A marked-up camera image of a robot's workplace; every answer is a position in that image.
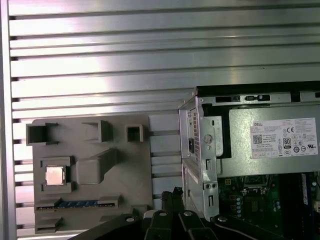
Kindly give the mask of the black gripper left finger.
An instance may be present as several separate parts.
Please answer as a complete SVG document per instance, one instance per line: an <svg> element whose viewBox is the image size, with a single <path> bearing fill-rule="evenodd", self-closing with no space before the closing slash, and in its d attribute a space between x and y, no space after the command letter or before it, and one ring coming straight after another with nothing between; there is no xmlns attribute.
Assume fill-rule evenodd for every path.
<svg viewBox="0 0 320 240"><path fill-rule="evenodd" d="M98 226L88 229L74 238L76 240L170 240L174 220L174 200L178 190L161 194L161 209L151 217L133 213L119 215Z"/></svg>

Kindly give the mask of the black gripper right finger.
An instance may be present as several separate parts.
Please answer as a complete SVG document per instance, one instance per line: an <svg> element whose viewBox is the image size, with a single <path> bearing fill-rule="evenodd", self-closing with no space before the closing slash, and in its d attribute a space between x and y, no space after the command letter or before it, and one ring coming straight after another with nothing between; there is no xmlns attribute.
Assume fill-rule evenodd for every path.
<svg viewBox="0 0 320 240"><path fill-rule="evenodd" d="M191 240L318 240L320 215L304 204L303 192L273 186L266 194L223 188L221 213L206 220L188 209L183 190L174 200L173 223L178 222Z"/></svg>

